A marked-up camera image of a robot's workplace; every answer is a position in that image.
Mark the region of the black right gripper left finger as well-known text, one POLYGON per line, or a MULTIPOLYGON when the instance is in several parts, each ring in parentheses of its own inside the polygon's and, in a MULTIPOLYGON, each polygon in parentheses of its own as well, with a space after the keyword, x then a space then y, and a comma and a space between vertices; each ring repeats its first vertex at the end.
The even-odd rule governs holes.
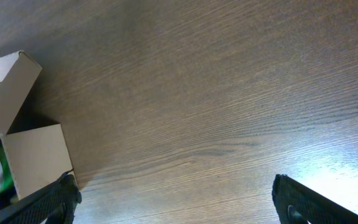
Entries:
POLYGON ((72 224, 82 201, 71 171, 56 181, 0 210, 0 224, 72 224))

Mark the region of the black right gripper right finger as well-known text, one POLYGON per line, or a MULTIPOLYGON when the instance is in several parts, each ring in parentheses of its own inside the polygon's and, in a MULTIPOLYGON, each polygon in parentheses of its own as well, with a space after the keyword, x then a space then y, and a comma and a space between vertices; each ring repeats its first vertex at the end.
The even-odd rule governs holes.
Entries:
POLYGON ((284 174, 277 174, 272 200, 281 223, 358 223, 358 214, 284 174))

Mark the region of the green tape roll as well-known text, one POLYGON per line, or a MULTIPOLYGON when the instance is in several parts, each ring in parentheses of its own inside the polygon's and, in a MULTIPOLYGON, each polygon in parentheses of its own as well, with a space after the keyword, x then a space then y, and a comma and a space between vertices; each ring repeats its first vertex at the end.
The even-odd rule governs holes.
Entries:
POLYGON ((0 184, 0 194, 14 186, 9 164, 4 152, 3 146, 0 144, 0 163, 3 171, 2 183, 0 184))

